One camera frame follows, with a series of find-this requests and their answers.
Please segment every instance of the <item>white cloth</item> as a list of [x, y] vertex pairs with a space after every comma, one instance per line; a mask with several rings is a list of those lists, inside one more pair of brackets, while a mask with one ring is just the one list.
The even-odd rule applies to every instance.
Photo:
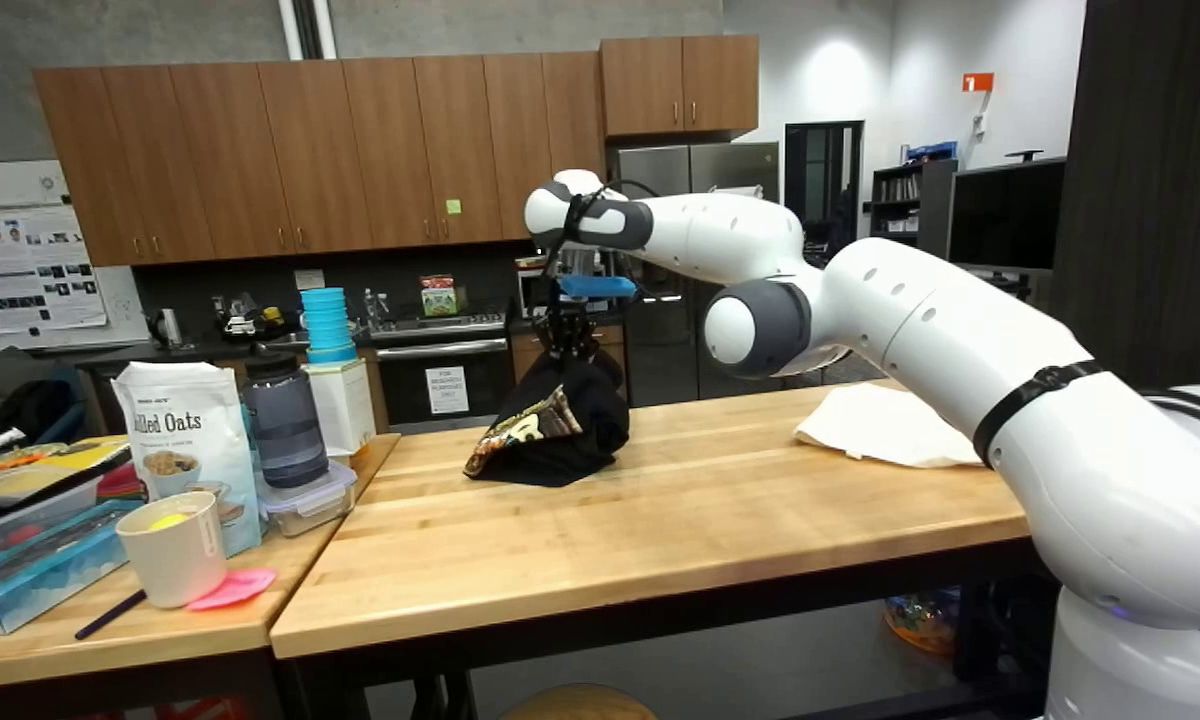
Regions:
[[795, 424], [795, 441], [908, 469], [980, 462], [969, 436], [943, 424], [918, 395], [878, 385], [830, 388]]

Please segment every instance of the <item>refrigerator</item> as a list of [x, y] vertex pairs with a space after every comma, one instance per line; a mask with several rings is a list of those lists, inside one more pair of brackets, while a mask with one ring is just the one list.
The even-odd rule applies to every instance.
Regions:
[[[643, 145], [616, 148], [606, 167], [606, 182], [625, 197], [753, 193], [778, 200], [776, 145]], [[625, 276], [640, 285], [635, 304], [626, 304], [626, 395], [635, 406], [773, 388], [773, 380], [727, 377], [702, 351], [698, 325], [714, 285], [651, 265], [625, 265]]]
[[626, 197], [675, 197], [675, 193], [755, 193], [776, 197], [778, 148], [776, 145], [643, 145], [616, 148], [610, 182]]

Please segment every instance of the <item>oven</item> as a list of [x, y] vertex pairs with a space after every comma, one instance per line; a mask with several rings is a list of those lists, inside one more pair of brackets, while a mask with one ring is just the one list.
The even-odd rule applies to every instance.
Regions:
[[388, 429], [487, 424], [513, 393], [508, 315], [398, 321], [366, 333]]

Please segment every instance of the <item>wall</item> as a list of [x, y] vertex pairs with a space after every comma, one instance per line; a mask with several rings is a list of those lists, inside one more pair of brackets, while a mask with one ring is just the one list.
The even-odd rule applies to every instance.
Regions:
[[[961, 139], [969, 165], [1012, 148], [1068, 152], [1082, 0], [727, 0], [759, 42], [759, 126], [865, 120], [865, 174], [902, 145]], [[961, 70], [997, 70], [984, 139]]]
[[341, 57], [567, 53], [718, 19], [722, 0], [332, 0]]
[[[1082, 0], [925, 0], [895, 5], [886, 132], [899, 145], [961, 139], [964, 165], [1009, 165], [1009, 152], [1068, 157]], [[973, 145], [980, 96], [961, 70], [997, 70], [984, 139]]]
[[0, 158], [47, 158], [30, 66], [280, 61], [274, 0], [0, 0]]

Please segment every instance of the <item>mug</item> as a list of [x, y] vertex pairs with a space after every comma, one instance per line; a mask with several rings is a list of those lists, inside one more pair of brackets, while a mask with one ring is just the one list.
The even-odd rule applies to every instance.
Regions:
[[211, 490], [179, 490], [118, 516], [126, 566], [157, 607], [183, 607], [228, 574]]

